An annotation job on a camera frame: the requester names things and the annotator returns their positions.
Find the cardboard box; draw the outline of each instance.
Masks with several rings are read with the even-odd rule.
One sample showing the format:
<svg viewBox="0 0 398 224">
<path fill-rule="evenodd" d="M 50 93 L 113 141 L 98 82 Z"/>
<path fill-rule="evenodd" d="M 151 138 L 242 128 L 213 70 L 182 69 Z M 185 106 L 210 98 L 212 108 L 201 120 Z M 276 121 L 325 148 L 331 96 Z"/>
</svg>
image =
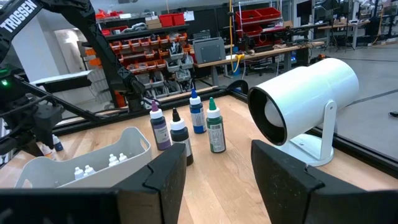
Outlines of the cardboard box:
<svg viewBox="0 0 398 224">
<path fill-rule="evenodd" d="M 158 23 L 160 23 L 160 20 L 159 20 L 159 18 L 157 16 L 146 17 L 145 18 L 145 23 L 147 25 L 158 24 Z"/>
<path fill-rule="evenodd" d="M 284 28 L 286 28 L 286 27 L 293 28 L 293 22 L 292 21 L 285 21 L 284 22 Z"/>
<path fill-rule="evenodd" d="M 148 25 L 148 29 L 159 29 L 159 28 L 162 28 L 162 24 L 161 23 L 149 24 Z"/>
</svg>

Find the concrete floor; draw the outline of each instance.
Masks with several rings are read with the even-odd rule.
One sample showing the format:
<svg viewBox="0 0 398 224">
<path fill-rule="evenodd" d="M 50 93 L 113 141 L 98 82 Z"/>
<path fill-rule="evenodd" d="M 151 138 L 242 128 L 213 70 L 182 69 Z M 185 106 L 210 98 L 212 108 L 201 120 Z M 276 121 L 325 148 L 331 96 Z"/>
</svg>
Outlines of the concrete floor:
<svg viewBox="0 0 398 224">
<path fill-rule="evenodd" d="M 359 80 L 359 102 L 338 112 L 337 133 L 362 145 L 377 150 L 398 160 L 398 118 L 388 115 L 398 111 L 398 44 L 358 47 L 356 50 L 343 48 L 319 53 L 339 58 L 355 71 Z M 245 76 L 249 87 L 275 77 L 275 73 L 250 74 Z M 241 76 L 229 79 L 220 77 L 220 85 L 228 85 Z M 197 88 L 207 87 L 197 82 Z"/>
</svg>

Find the wooden tabletop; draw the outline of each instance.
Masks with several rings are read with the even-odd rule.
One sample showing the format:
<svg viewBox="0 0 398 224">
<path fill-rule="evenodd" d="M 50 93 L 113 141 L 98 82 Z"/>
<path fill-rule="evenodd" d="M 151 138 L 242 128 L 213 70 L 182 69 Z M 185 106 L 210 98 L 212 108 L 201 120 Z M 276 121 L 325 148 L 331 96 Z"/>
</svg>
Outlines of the wooden tabletop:
<svg viewBox="0 0 398 224">
<path fill-rule="evenodd" d="M 308 42 L 307 45 L 311 47 L 316 47 L 316 46 L 321 46 L 325 44 L 324 42 Z M 278 55 L 278 54 L 283 54 L 286 52 L 291 52 L 293 50 L 298 50 L 298 49 L 304 49 L 307 48 L 306 45 L 296 45 L 293 47 L 284 47 L 284 48 L 278 48 L 274 50 L 269 50 L 266 52 L 260 52 L 260 53 L 255 53 L 254 55 L 245 55 L 242 60 L 247 60 L 247 59 L 254 59 L 254 58 L 259 58 L 259 57 L 267 57 L 271 55 Z M 236 58 L 232 59 L 232 62 L 237 62 L 238 60 Z M 216 62 L 209 62 L 209 63 L 202 63 L 202 64 L 194 64 L 195 67 L 197 68 L 203 68 L 203 67 L 208 67 L 208 66 L 213 66 L 213 65 L 224 65 L 227 63 L 231 63 L 230 59 L 225 59 L 225 60 L 219 60 Z"/>
<path fill-rule="evenodd" d="M 207 133 L 193 133 L 189 107 L 178 108 L 190 132 L 194 158 L 194 163 L 187 167 L 178 223 L 270 223 L 250 156 L 252 139 L 266 139 L 254 124 L 247 104 L 232 96 L 215 101 L 224 117 L 227 150 L 221 154 L 210 152 Z M 208 102 L 203 105 L 207 110 Z M 164 111 L 164 115 L 170 121 L 172 111 Z M 148 115 L 62 136 L 65 150 L 58 152 L 57 157 L 66 160 L 115 143 L 123 129 L 130 126 L 139 128 L 156 157 L 160 152 L 149 119 Z M 31 159 L 32 156 L 20 152 L 0 169 L 0 187 L 13 187 L 23 165 Z M 338 150 L 334 159 L 319 169 L 365 190 L 398 189 L 397 179 Z"/>
<path fill-rule="evenodd" d="M 370 21 L 360 22 L 358 24 L 348 24 L 348 27 L 363 26 L 368 23 L 370 23 Z M 347 26 L 347 24 L 337 24 L 337 25 L 333 25 L 333 28 L 342 28 L 342 27 L 346 27 L 346 26 Z M 319 27 L 318 29 L 331 29 L 331 26 Z"/>
</svg>

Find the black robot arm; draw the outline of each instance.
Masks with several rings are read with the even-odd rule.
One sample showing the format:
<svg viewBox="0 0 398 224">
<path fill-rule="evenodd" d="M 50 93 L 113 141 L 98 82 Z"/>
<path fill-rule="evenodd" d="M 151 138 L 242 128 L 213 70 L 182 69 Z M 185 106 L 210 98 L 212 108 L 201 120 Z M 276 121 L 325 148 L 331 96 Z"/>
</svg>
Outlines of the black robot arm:
<svg viewBox="0 0 398 224">
<path fill-rule="evenodd" d="M 113 90 L 140 96 L 145 88 L 112 51 L 95 21 L 89 0 L 12 0 L 0 9 L 0 62 L 8 53 L 12 39 L 42 9 L 62 14 L 81 30 L 92 45 Z"/>
</svg>

